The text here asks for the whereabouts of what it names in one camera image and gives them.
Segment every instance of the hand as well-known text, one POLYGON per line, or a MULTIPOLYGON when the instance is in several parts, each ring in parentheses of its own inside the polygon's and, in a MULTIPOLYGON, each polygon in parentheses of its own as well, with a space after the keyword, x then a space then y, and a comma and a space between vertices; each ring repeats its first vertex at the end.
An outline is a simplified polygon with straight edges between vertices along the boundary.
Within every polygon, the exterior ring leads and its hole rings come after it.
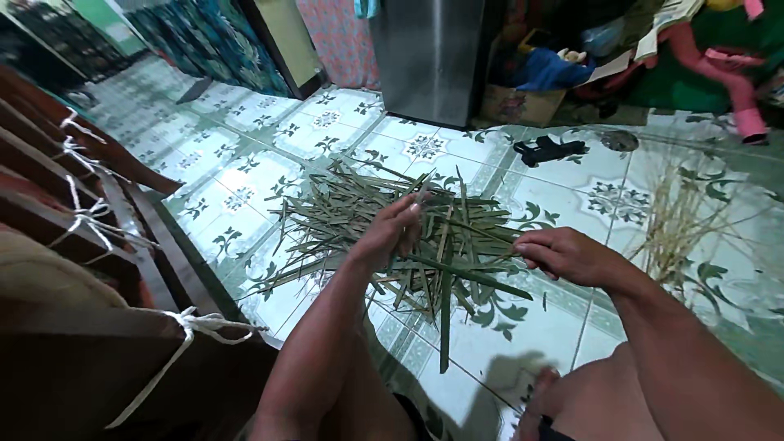
POLYGON ((395 250, 400 257, 408 256, 422 232, 419 222, 422 207, 414 203, 415 199, 416 194, 412 193, 381 209, 365 235, 351 247, 349 259, 376 271, 389 264, 395 250))
POLYGON ((541 268, 582 286, 612 288, 615 282, 644 273, 626 258, 570 227, 527 231, 512 245, 529 269, 541 268))

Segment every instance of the pile of leaf strips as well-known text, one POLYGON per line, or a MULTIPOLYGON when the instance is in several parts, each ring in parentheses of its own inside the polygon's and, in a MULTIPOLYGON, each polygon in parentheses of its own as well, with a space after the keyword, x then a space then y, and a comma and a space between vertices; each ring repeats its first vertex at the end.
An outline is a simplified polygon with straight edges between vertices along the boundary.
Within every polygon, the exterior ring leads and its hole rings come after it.
POLYGON ((335 271, 379 210, 426 185, 432 197, 423 204, 422 238, 405 259, 390 257, 385 272, 374 275, 371 284, 376 291, 372 296, 393 293, 396 309, 405 302, 431 323, 440 315, 443 373, 448 367, 451 294, 471 315, 472 304, 483 304, 495 290, 532 300, 526 291, 492 276, 496 272, 519 272, 509 249, 520 232, 503 227, 510 213, 499 210, 498 201, 465 196, 466 185, 459 169, 456 171, 461 196, 456 197, 438 183, 430 182, 427 174, 412 179, 378 162, 366 164, 400 179, 360 176, 335 161, 328 168, 331 176, 310 175, 309 195, 284 198, 282 209, 273 212, 281 216, 281 225, 285 226, 281 226, 275 252, 285 234, 292 234, 301 240, 286 251, 299 253, 294 253, 275 275, 263 280, 259 292, 318 271, 335 271))

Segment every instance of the paper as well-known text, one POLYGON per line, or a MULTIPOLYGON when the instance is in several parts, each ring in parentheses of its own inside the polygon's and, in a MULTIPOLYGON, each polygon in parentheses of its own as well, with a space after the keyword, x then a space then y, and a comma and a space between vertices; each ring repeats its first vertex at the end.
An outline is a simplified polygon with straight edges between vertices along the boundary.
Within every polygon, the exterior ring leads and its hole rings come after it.
POLYGON ((662 8, 653 16, 653 28, 640 38, 634 60, 655 55, 659 50, 657 37, 665 27, 679 21, 689 21, 702 8, 705 0, 666 0, 662 8))
POLYGON ((599 78, 608 77, 610 75, 615 75, 620 72, 626 70, 629 67, 629 59, 632 57, 632 51, 627 50, 626 52, 619 55, 613 61, 605 64, 604 66, 597 67, 593 70, 593 74, 590 75, 588 81, 584 82, 583 84, 587 84, 592 81, 596 81, 599 78))

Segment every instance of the stainless steel refrigerator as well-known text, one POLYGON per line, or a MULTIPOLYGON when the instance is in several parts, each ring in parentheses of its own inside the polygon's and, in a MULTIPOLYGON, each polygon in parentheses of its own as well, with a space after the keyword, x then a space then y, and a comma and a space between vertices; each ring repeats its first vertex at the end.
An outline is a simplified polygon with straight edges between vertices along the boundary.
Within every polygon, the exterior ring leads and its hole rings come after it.
POLYGON ((370 20, 384 106, 463 128, 477 114, 503 0, 383 0, 370 20))

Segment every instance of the plastic bag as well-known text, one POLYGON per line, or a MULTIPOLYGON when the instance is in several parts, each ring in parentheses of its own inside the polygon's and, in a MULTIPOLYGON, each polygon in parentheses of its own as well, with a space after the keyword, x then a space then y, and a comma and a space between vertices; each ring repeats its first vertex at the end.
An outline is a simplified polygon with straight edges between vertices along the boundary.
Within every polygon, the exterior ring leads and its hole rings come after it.
POLYGON ((620 16, 609 23, 580 32, 583 50, 597 57, 609 55, 621 42, 624 25, 626 20, 620 16))

